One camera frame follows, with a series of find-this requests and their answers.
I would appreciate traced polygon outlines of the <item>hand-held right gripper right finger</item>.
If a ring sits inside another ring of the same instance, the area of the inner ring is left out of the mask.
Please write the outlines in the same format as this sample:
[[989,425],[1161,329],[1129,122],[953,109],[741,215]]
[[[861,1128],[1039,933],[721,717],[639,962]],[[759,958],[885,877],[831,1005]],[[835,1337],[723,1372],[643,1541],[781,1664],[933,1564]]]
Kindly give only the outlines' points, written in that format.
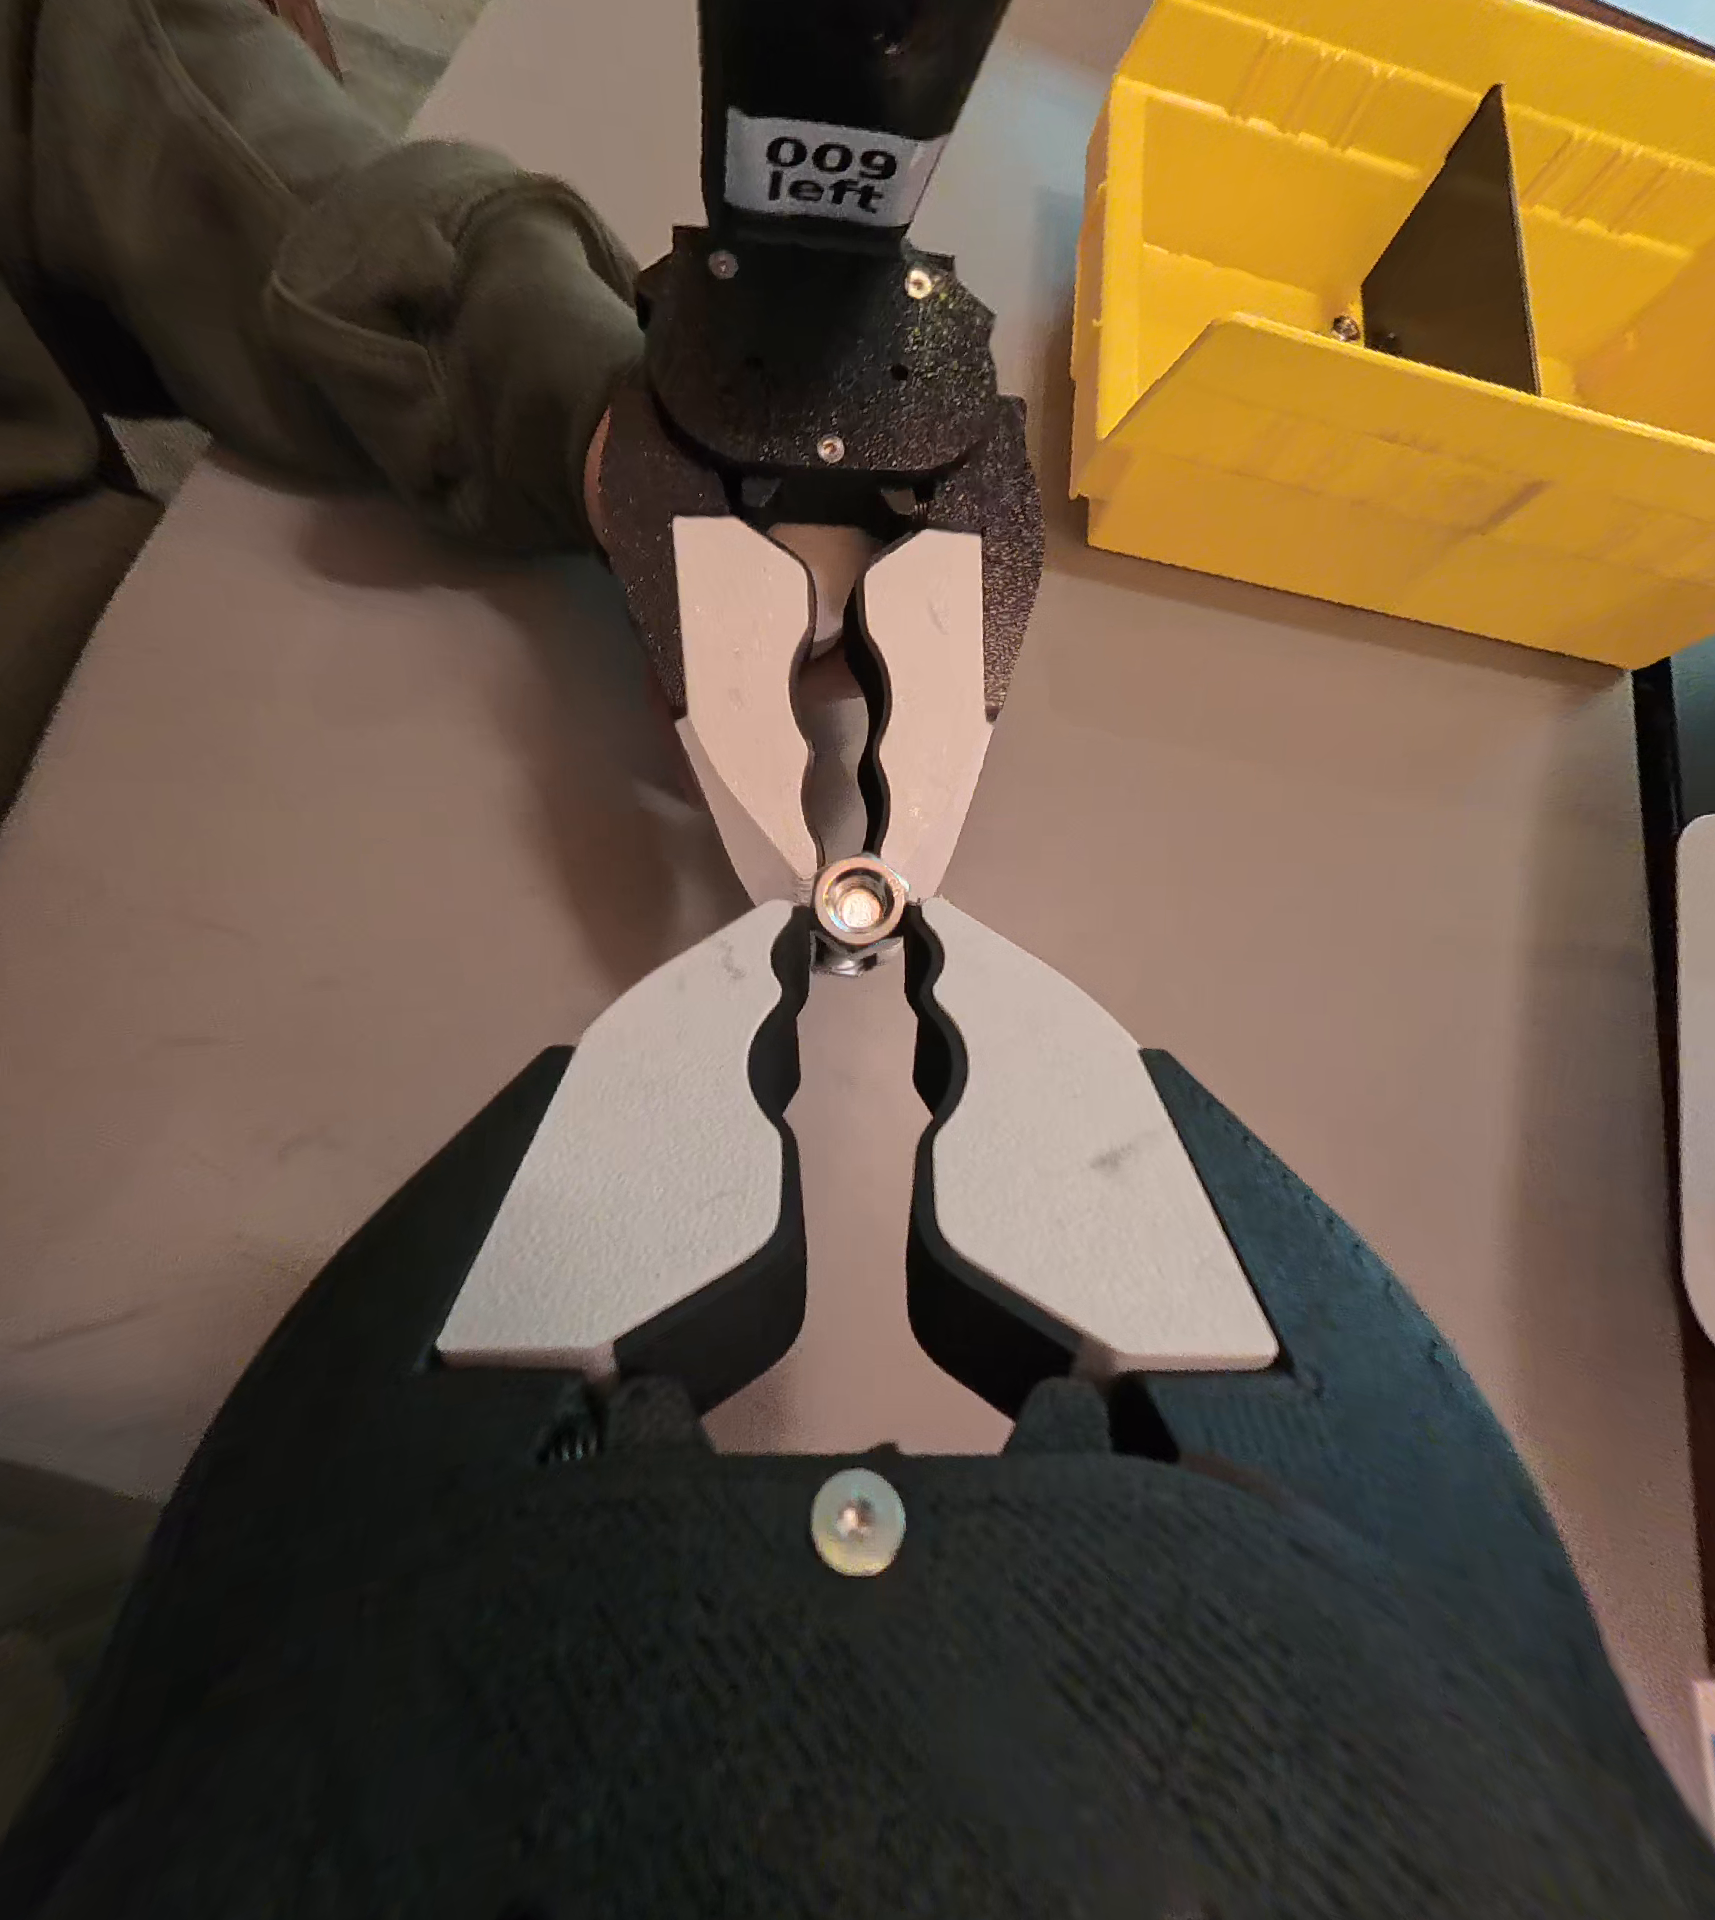
[[947,901],[903,951],[923,1354],[999,1414],[1045,1380],[1271,1369],[1279,1337],[1131,1032]]

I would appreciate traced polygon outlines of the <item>black bin divider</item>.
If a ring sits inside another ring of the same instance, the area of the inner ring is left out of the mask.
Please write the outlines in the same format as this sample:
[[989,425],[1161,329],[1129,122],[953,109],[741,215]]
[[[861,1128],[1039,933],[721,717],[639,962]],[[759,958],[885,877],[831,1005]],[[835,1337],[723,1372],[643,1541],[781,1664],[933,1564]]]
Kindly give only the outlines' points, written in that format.
[[1369,349],[1541,397],[1503,89],[1493,84],[1359,289]]

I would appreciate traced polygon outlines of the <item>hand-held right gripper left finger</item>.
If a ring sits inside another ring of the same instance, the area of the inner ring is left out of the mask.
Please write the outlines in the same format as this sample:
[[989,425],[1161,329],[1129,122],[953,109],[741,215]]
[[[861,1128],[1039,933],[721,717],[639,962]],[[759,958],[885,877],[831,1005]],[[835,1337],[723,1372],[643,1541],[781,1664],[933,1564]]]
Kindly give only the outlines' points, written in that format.
[[751,909],[619,997],[569,1053],[437,1333],[451,1366],[673,1380],[699,1414],[805,1311],[799,907]]

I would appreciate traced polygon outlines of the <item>yellow plastic bin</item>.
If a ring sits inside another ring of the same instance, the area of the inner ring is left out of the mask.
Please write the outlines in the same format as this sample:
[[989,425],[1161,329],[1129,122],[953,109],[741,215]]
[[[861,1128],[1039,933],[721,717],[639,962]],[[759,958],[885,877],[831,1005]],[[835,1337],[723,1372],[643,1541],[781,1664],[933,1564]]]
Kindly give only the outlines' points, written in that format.
[[[1541,397],[1329,337],[1503,89]],[[1715,637],[1715,60],[1549,4],[1157,4],[1089,144],[1089,544],[1640,669]]]

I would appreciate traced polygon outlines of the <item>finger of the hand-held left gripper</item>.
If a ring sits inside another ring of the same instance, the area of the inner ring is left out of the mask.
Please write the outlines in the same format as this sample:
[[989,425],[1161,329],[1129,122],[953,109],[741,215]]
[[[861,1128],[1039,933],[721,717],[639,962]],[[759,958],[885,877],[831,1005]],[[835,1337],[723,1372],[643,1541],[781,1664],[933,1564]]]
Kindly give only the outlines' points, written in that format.
[[869,710],[859,763],[865,847],[909,895],[937,895],[993,728],[981,541],[939,530],[897,541],[861,577],[857,614],[857,679]]
[[747,898],[803,901],[821,869],[793,704],[815,637],[811,577],[733,516],[677,516],[673,556],[683,754]]

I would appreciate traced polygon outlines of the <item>person's left forearm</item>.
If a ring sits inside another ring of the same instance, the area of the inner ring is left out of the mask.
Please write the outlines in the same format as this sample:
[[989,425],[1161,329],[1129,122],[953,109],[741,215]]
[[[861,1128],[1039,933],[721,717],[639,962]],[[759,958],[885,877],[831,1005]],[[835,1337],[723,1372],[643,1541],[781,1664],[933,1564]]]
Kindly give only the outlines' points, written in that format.
[[257,4],[43,4],[31,76],[37,263],[185,416],[501,552],[591,544],[641,334],[567,183],[389,139]]

